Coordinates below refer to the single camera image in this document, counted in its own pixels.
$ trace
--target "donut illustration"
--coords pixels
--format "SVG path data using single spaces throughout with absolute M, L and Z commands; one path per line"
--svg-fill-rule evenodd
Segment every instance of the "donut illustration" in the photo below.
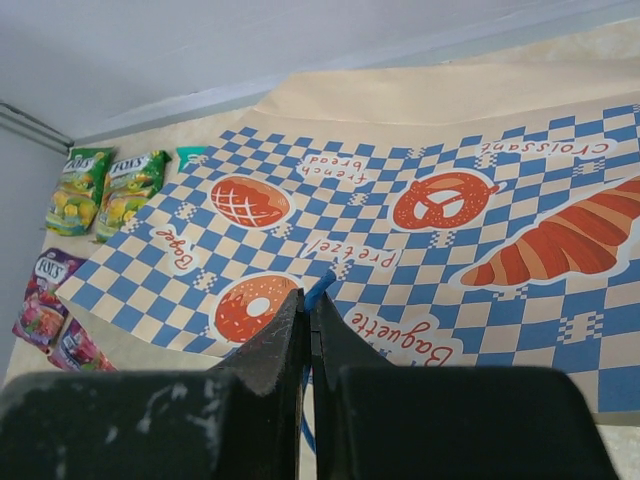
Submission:
M 289 292 L 301 285 L 284 273 L 257 273 L 233 282 L 211 309 L 211 332 L 219 340 L 246 342 L 273 320 Z
M 389 222 L 402 231 L 461 227 L 480 215 L 500 188 L 473 170 L 428 175 L 400 192 Z
M 262 230 L 288 219 L 295 207 L 282 189 L 246 175 L 226 175 L 211 187 L 214 209 L 230 222 Z

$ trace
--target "snack bag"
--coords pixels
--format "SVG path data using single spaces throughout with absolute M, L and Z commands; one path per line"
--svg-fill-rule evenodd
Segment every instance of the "snack bag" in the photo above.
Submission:
M 97 240 L 106 242 L 162 188 L 164 164 L 171 157 L 156 150 L 140 157 L 118 160 L 104 181 L 98 214 Z
M 71 319 L 48 360 L 67 371 L 116 370 L 75 318 Z
M 180 164 L 178 165 L 178 171 L 181 172 L 182 169 L 189 162 L 193 162 L 197 160 L 200 155 L 202 155 L 207 147 L 178 147 L 176 148 L 176 152 L 178 152 L 178 157 L 180 157 Z
M 60 303 L 55 291 L 75 272 L 84 259 L 50 248 L 44 252 L 27 284 L 24 302 L 13 333 L 47 351 L 64 325 L 67 309 Z
M 112 148 L 74 148 L 62 169 L 47 211 L 47 228 L 60 235 L 84 234 L 98 211 Z

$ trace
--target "white wall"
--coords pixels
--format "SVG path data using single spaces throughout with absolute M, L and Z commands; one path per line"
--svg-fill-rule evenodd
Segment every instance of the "white wall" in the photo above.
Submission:
M 42 247 L 47 203 L 65 156 L 0 128 L 0 159 L 2 385 L 16 339 L 11 328 L 22 303 L 31 269 Z
M 0 2 L 0 92 L 4 101 L 82 138 L 264 92 L 292 71 L 393 64 L 621 3 L 640 4 L 9 0 Z M 570 24 L 540 31 L 562 35 Z

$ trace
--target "blue cable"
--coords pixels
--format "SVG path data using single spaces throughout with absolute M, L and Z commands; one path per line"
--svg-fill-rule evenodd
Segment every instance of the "blue cable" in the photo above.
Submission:
M 316 303 L 320 297 L 324 294 L 324 292 L 329 288 L 329 286 L 336 281 L 336 274 L 333 273 L 332 270 L 327 270 L 320 280 L 316 282 L 316 284 L 311 287 L 311 290 L 304 296 L 304 311 L 307 314 L 310 314 L 311 311 L 315 308 Z M 309 383 L 309 369 L 306 369 L 302 379 L 302 398 L 304 399 L 304 394 L 307 390 L 307 384 Z M 307 416 L 304 413 L 304 407 L 302 410 L 302 434 L 304 435 L 304 439 L 307 441 L 307 445 L 311 451 L 316 453 L 316 439 L 311 433 L 311 428 L 309 428 L 309 423 L 307 422 Z

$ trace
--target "yellow and green package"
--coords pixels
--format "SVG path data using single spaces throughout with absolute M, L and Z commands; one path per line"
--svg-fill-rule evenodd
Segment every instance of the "yellow and green package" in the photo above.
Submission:
M 164 150 L 116 160 L 104 181 L 96 237 L 106 242 L 162 188 L 164 164 L 171 157 Z
M 73 148 L 47 211 L 47 228 L 60 235 L 84 234 L 98 211 L 113 148 Z

